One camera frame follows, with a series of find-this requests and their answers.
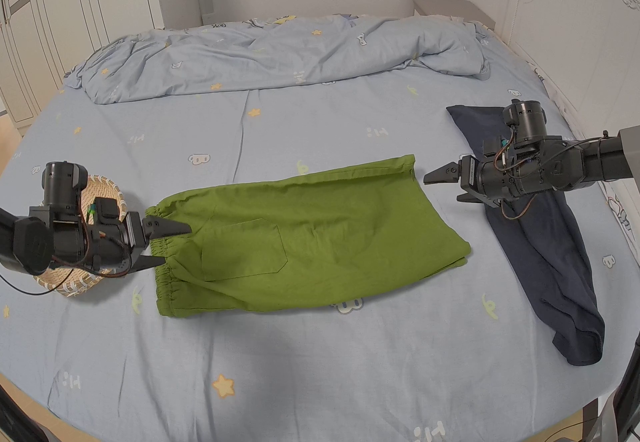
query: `headboard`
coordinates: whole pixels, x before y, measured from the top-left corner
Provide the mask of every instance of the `headboard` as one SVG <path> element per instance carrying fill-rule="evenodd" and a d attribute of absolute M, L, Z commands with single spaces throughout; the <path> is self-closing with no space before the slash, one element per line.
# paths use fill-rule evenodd
<path fill-rule="evenodd" d="M 640 0 L 509 0 L 501 37 L 537 67 L 575 136 L 640 125 Z M 634 180 L 601 187 L 638 260 Z"/>

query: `bed sheet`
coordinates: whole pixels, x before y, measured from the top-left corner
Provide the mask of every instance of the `bed sheet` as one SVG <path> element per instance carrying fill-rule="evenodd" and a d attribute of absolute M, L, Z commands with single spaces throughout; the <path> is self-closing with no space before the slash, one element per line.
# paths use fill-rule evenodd
<path fill-rule="evenodd" d="M 469 153 L 446 106 L 514 96 L 540 100 L 548 133 L 570 137 L 526 62 L 491 35 L 481 44 L 486 81 L 409 67 L 106 106 L 66 88 L 20 144 L 0 198 L 26 214 L 42 200 L 44 165 L 62 159 L 115 181 L 139 211 L 191 188 L 410 153 L 421 176 Z M 357 304 L 186 319 L 158 314 L 150 270 L 71 299 L 0 286 L 0 372 L 64 421 L 136 442 L 512 442 L 612 390 L 637 335 L 640 279 L 600 190 L 567 195 L 606 323 L 602 360 L 583 368 L 553 347 L 483 208 L 457 203 L 454 184 L 424 191 L 470 242 L 465 266 Z M 4 274 L 38 290 L 32 278 Z"/>

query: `green shorts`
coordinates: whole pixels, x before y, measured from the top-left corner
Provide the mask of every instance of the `green shorts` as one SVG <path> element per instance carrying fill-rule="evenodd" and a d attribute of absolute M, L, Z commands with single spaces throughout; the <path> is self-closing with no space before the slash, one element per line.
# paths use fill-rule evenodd
<path fill-rule="evenodd" d="M 172 195 L 147 214 L 193 233 L 151 241 L 164 316 L 326 306 L 385 293 L 466 262 L 413 155 Z"/>

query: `wicker basket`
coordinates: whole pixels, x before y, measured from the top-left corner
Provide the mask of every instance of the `wicker basket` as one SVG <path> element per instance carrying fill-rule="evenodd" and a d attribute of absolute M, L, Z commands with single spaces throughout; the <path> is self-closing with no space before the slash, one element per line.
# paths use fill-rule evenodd
<path fill-rule="evenodd" d="M 82 191 L 81 204 L 82 214 L 86 216 L 87 211 L 96 197 L 115 198 L 118 201 L 118 209 L 120 210 L 120 221 L 124 220 L 127 213 L 127 203 L 124 201 L 122 192 L 116 184 L 102 175 L 89 175 L 86 188 Z M 111 270 L 103 269 L 100 273 L 108 273 Z M 42 275 L 35 276 L 36 282 L 47 289 L 53 289 L 60 284 L 69 268 L 48 269 Z M 89 287 L 96 285 L 102 277 L 97 277 L 84 270 L 75 268 L 69 278 L 56 290 L 65 296 L 76 296 L 85 292 Z"/>

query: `nightstand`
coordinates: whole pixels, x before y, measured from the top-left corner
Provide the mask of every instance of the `nightstand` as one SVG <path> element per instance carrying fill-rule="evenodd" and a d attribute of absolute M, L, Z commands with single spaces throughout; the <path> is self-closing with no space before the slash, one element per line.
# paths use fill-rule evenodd
<path fill-rule="evenodd" d="M 462 17 L 466 21 L 482 22 L 491 30 L 495 22 L 480 8 L 470 1 L 464 0 L 412 0 L 417 15 L 446 15 Z"/>

